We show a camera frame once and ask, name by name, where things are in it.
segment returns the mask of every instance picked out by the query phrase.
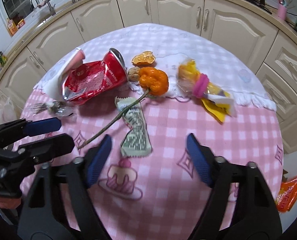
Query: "orange package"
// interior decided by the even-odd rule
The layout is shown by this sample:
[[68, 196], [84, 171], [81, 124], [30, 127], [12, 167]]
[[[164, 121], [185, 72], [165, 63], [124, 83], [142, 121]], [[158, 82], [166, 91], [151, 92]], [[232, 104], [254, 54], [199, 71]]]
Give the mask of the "orange package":
[[290, 211], [297, 200], [297, 176], [292, 180], [281, 183], [280, 192], [276, 198], [276, 206], [279, 212]]

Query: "white plastic bag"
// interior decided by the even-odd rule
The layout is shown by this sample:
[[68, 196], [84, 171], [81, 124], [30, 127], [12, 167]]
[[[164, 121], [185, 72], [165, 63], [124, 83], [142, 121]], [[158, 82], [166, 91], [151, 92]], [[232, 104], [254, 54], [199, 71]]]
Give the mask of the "white plastic bag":
[[0, 97], [0, 124], [17, 120], [15, 108], [10, 98]]

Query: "faucet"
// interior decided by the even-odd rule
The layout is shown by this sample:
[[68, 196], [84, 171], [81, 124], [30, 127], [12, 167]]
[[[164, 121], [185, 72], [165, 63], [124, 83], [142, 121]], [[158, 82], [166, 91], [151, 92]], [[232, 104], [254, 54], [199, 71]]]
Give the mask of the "faucet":
[[49, 6], [50, 13], [52, 14], [52, 16], [55, 15], [54, 7], [52, 7], [52, 5], [50, 4], [50, 1], [49, 0], [46, 0], [46, 2], [47, 2], [47, 5]]

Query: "metal bolt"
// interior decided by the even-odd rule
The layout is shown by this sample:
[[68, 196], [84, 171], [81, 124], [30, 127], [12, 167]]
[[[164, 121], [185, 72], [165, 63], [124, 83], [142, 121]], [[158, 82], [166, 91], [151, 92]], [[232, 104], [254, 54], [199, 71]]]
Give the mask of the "metal bolt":
[[225, 159], [222, 156], [216, 156], [215, 157], [215, 160], [218, 163], [224, 163], [225, 162]]
[[257, 168], [257, 165], [256, 165], [255, 162], [249, 162], [249, 163], [247, 163], [247, 166], [249, 166], [249, 167], [252, 168], [252, 169]]
[[3, 168], [2, 170], [0, 170], [1, 178], [3, 178], [6, 174], [7, 174], [7, 169]]
[[50, 166], [49, 163], [43, 163], [42, 164], [42, 169], [47, 169]]
[[18, 154], [22, 154], [22, 153], [25, 153], [25, 148], [21, 148], [17, 151]]
[[73, 160], [73, 163], [74, 164], [79, 164], [83, 161], [83, 157], [76, 157], [74, 160]]
[[39, 162], [39, 158], [36, 157], [36, 156], [34, 156], [34, 157], [33, 157], [33, 161], [34, 161], [35, 163], [38, 163], [38, 162]]

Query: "hand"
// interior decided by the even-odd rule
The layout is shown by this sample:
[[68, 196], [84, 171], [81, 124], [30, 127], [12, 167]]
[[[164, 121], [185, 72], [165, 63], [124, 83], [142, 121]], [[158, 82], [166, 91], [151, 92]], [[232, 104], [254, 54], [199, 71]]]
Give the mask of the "hand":
[[0, 197], [0, 208], [15, 209], [21, 204], [21, 198]]

